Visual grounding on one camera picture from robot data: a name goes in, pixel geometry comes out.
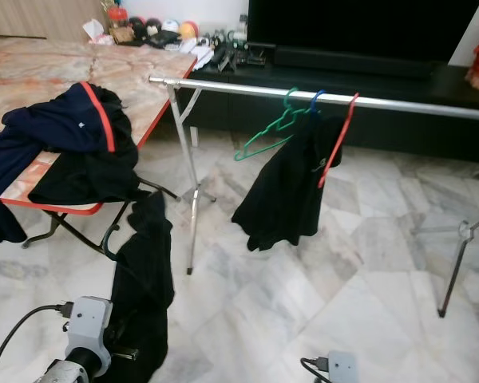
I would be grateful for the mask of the navy shirt red stripe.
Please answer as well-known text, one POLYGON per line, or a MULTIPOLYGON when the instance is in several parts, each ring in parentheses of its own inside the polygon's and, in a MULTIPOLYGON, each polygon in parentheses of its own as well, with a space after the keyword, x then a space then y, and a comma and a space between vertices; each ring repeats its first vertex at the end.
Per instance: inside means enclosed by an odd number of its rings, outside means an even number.
MULTIPOLYGON (((72 84, 47 102, 3 114, 0 131, 0 195, 46 149, 68 152, 113 150, 112 125, 104 102, 119 105, 115 92, 89 81, 72 84)), ((26 233, 0 201, 0 243, 21 243, 26 233)))

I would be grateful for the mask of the black clothes hanger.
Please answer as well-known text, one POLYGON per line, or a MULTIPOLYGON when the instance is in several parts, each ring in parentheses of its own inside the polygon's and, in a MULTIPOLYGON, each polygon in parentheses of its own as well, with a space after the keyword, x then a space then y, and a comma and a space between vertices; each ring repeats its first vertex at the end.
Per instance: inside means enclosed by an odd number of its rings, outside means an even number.
POLYGON ((119 231, 121 229, 119 223, 112 223, 111 226, 105 230, 104 236, 102 236, 101 240, 101 253, 108 259, 111 259, 112 262, 118 262, 117 255, 111 248, 109 248, 109 240, 111 239, 112 234, 119 231))

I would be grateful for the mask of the black shirt green six print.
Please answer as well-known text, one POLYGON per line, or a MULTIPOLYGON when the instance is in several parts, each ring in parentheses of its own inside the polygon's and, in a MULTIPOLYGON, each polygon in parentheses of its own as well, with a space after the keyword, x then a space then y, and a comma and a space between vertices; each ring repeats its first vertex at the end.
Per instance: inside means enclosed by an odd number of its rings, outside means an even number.
POLYGON ((113 345, 134 348, 137 356, 115 357, 102 383, 148 383, 168 353, 167 310, 175 291, 164 195, 155 192, 134 202, 127 222, 135 233, 116 252, 109 332, 113 345))

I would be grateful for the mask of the green clothes hanger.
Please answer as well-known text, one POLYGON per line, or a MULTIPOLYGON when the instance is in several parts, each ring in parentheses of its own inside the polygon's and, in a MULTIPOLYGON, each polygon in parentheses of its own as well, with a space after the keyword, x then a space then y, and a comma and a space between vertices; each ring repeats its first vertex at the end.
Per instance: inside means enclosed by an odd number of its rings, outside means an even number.
POLYGON ((299 89, 296 87, 291 88, 291 90, 283 96, 283 106, 286 107, 286 109, 283 110, 281 116, 279 118, 276 118, 276 120, 272 121, 272 123, 268 124, 264 130, 257 132, 257 134, 255 134, 250 140, 247 140, 247 142, 243 144, 243 147, 236 151, 235 156, 233 156, 233 160, 242 161, 253 156, 258 156, 258 154, 280 146, 281 144, 286 143, 288 139, 290 139, 290 137, 287 137, 265 148, 250 151, 251 144, 254 144, 255 141, 257 141, 259 138, 268 135, 269 132, 281 132, 285 128, 290 127, 290 125, 295 123, 295 118, 297 118, 298 114, 300 114, 302 110, 295 109, 295 107, 291 105, 290 102, 288 102, 288 98, 290 98, 290 95, 293 94, 293 92, 298 90, 299 89))

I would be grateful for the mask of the blue clothes hanger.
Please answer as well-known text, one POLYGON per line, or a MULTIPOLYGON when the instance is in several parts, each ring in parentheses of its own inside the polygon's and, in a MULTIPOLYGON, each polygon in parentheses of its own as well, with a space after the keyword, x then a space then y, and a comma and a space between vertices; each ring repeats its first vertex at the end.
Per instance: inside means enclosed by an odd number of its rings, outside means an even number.
POLYGON ((310 104, 308 107, 309 113, 318 113, 319 110, 316 107, 317 100, 320 98, 321 95, 323 95, 326 92, 326 90, 321 89, 318 92, 313 95, 313 97, 310 100, 310 104))

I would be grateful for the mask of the red clothes hanger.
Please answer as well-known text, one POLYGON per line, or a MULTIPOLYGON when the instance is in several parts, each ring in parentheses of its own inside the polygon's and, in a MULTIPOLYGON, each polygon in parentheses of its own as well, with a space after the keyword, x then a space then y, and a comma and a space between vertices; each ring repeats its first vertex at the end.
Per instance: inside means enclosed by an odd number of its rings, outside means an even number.
POLYGON ((324 165, 323 167, 323 172, 321 172, 321 176, 319 179, 319 189, 323 189, 324 184, 326 183, 327 173, 332 168, 332 164, 335 162, 335 157, 337 157, 339 149, 342 148, 342 143, 344 142, 346 132, 348 132, 349 130, 352 116, 355 113, 355 107, 356 107, 356 102, 358 98, 359 98, 359 93, 356 93, 355 95, 353 95, 353 97, 351 98, 351 101, 348 104, 348 109, 346 109, 346 117, 344 120, 344 124, 342 124, 342 130, 339 131, 337 140, 335 140, 335 145, 332 146, 331 155, 328 156, 326 165, 324 165))

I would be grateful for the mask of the marble pattern folding table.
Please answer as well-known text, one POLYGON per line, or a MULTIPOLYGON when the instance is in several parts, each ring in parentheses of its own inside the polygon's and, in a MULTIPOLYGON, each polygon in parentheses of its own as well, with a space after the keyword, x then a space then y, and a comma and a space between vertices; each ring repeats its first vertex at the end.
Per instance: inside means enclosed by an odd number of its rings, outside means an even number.
MULTIPOLYGON (((79 81, 112 90, 124 102, 125 114, 133 123, 131 139, 138 149, 155 130, 168 110, 170 89, 152 85, 149 77, 184 79, 196 64, 196 56, 162 49, 105 46, 79 41, 51 41, 30 38, 0 39, 0 117, 17 107, 35 105, 56 98, 79 81)), ((0 121, 0 132, 5 125, 0 121)), ((28 194, 57 163, 60 153, 39 151, 30 163, 0 193, 3 207, 28 207, 49 216, 49 230, 28 238, 22 247, 47 239, 59 227, 94 251, 97 242, 67 222, 67 215, 93 215, 101 203, 45 205, 32 202, 28 194)))

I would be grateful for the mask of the wooden cabinet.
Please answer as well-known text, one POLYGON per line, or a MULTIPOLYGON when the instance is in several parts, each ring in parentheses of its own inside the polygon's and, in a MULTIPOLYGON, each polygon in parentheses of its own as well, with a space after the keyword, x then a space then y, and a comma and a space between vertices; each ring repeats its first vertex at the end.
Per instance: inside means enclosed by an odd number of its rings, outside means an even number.
POLYGON ((90 21, 109 28, 101 0, 0 0, 0 37, 89 41, 90 21))

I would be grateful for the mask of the white tissue box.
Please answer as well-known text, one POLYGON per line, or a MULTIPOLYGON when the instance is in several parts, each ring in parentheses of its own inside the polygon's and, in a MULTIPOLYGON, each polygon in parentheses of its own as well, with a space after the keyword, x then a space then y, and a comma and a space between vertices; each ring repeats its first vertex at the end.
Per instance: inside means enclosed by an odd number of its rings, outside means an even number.
POLYGON ((91 18, 89 22, 83 23, 82 28, 91 44, 102 44, 102 41, 109 37, 105 32, 104 25, 97 19, 91 18))

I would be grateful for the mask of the black plush toy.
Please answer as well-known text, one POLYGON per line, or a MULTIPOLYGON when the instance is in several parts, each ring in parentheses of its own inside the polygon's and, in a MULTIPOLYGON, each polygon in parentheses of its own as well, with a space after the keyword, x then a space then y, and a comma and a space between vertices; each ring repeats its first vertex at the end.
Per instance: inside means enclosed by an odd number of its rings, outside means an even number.
POLYGON ((138 16, 131 16, 131 18, 128 18, 128 26, 133 30, 133 39, 123 41, 123 45, 142 46, 148 44, 151 36, 160 32, 162 22, 158 18, 142 19, 138 16))

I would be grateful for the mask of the black tv cabinet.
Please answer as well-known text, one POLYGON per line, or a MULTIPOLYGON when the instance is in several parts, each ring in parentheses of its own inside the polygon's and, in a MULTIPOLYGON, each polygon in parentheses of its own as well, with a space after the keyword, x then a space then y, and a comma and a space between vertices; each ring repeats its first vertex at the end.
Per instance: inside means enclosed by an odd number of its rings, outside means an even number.
MULTIPOLYGON (((201 81, 224 81, 302 91, 352 95, 479 109, 479 90, 466 80, 467 69, 441 65, 429 79, 404 79, 381 74, 324 72, 299 67, 240 67, 235 72, 200 70, 201 81)), ((204 90, 185 123, 200 130, 229 130, 249 140, 283 112, 283 100, 204 90)), ((346 143, 418 156, 453 158, 479 163, 479 120, 386 112, 357 106, 346 143)))

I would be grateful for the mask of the white papers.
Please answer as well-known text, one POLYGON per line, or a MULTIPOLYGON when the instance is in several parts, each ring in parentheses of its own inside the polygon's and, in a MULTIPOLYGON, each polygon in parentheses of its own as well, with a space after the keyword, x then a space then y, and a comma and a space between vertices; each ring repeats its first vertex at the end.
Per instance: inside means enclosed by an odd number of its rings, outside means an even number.
POLYGON ((214 44, 207 37, 188 38, 182 40, 179 45, 180 53, 188 53, 196 56, 194 70, 202 69, 214 56, 214 44))

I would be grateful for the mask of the orange yellow ball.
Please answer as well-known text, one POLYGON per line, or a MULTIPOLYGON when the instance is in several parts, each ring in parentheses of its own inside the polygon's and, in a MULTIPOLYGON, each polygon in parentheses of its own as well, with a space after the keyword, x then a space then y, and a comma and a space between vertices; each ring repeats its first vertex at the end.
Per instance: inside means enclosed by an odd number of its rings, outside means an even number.
POLYGON ((199 26, 193 21, 181 22, 178 33, 182 40, 196 39, 200 36, 199 26))

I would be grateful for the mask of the silver clothes rack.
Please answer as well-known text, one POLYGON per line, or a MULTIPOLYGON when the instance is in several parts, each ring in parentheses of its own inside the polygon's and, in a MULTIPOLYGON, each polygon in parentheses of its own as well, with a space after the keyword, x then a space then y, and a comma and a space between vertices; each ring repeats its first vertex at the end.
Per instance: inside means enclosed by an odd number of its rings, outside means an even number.
MULTIPOLYGON (((193 183, 192 189, 184 191, 178 197, 178 200, 184 197, 191 198, 191 248, 189 248, 188 258, 186 259, 186 274, 192 274, 193 262, 196 254, 196 237, 198 237, 198 211, 200 198, 207 198, 215 202, 216 198, 202 191, 202 183, 199 176, 196 175, 195 160, 192 155, 193 141, 195 134, 189 134, 184 131, 185 118, 192 112, 200 94, 204 90, 221 93, 232 93, 239 95, 258 96, 258 97, 280 97, 287 94, 287 90, 273 89, 258 86, 243 86, 222 83, 222 81, 201 81, 192 79, 167 79, 167 77, 148 78, 155 84, 163 85, 168 92, 168 105, 171 106, 172 117, 175 124, 175 130, 179 138, 179 144, 184 151, 186 165, 188 165, 188 174, 193 183)), ((311 100, 315 93, 304 91, 295 91, 290 95, 290 99, 311 100)), ((353 96, 324 93, 317 100, 318 103, 327 103, 327 105, 346 105, 353 96)), ((390 110, 391 112, 422 113, 429 116, 447 116, 453 118, 467 118, 467 120, 479 120, 479 109, 467 109, 466 107, 455 107, 448 105, 427 105, 426 103, 417 103, 403 100, 389 100, 371 97, 360 97, 357 99, 356 107, 364 109, 390 110)))

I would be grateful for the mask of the black green toy figures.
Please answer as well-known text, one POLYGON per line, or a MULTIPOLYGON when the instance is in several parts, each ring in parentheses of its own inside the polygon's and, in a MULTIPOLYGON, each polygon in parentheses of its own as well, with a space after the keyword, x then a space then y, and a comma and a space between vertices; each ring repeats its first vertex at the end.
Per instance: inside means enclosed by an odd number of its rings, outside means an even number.
POLYGON ((275 56, 275 45, 249 43, 236 36, 236 30, 214 30, 213 55, 209 62, 215 72, 235 72, 240 67, 266 67, 275 56))

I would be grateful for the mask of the black shirt small logo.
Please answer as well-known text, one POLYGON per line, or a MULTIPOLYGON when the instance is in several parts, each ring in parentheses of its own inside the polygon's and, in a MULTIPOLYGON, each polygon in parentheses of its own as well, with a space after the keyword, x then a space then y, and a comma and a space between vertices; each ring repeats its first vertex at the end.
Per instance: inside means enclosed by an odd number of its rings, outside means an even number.
POLYGON ((280 241, 297 246, 319 232, 324 165, 344 127, 344 117, 312 114, 261 169, 232 222, 249 236, 249 251, 280 241))

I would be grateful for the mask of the black television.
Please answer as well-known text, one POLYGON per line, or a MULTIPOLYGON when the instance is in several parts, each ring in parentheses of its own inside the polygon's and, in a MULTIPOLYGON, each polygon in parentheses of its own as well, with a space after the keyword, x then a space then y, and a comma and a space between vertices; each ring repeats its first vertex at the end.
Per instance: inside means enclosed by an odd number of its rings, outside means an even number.
POLYGON ((255 43, 448 61, 479 0, 249 0, 255 43))

